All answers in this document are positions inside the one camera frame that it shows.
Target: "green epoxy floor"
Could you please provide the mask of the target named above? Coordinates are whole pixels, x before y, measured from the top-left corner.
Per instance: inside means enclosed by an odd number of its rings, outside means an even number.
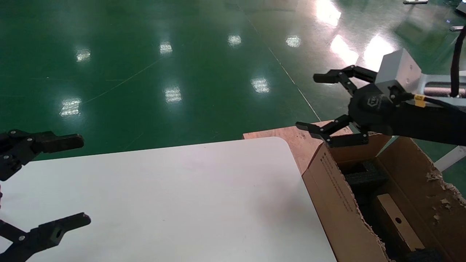
[[[80,133],[84,148],[39,159],[241,139],[346,112],[312,74],[378,70],[406,48],[447,74],[465,20],[441,0],[6,0],[0,126]],[[419,141],[435,161],[454,146]],[[444,172],[466,192],[466,160]]]

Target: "white tabletop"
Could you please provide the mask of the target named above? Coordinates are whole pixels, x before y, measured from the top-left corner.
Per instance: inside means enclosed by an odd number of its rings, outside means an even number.
[[[336,261],[281,138],[36,161],[2,192],[0,219],[27,232],[92,219],[28,262]]]

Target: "box flap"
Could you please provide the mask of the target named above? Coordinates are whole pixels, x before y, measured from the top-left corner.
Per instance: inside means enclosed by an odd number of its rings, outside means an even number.
[[[339,262],[388,260],[327,147],[318,148],[302,178]]]
[[[449,261],[466,257],[464,199],[443,181],[432,161],[410,138],[399,137],[377,158],[391,181],[389,193],[427,248],[436,248]]]

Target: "open cardboard box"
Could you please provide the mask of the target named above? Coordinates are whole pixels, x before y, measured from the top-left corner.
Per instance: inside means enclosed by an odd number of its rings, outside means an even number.
[[[410,138],[372,135],[368,145],[321,145],[303,180],[339,262],[390,261],[384,243],[364,221],[340,168],[373,159],[389,181],[377,194],[390,194],[426,248],[445,261],[466,261],[466,208],[461,194],[443,181],[432,161]]]

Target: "yellow tag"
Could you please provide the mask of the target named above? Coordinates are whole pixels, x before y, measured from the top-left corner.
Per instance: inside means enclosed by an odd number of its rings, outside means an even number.
[[[425,96],[423,95],[414,95],[414,105],[418,107],[425,107]]]

